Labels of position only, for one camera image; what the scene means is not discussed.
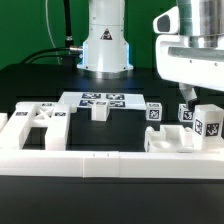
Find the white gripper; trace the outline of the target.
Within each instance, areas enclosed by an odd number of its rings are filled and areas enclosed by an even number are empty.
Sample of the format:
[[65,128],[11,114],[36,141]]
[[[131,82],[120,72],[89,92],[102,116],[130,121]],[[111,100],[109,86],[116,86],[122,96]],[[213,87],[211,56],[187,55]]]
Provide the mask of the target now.
[[160,77],[178,82],[189,110],[193,86],[224,92],[224,5],[176,5],[153,21]]

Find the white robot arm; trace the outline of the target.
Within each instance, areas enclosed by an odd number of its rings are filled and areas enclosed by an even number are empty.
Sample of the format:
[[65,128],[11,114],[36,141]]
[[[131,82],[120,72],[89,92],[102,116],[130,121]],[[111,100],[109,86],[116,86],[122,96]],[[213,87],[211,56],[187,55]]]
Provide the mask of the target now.
[[[97,78],[129,71],[125,0],[89,0],[89,35],[78,67]],[[196,86],[224,92],[224,0],[176,0],[153,20],[160,77],[177,82],[187,104]]]

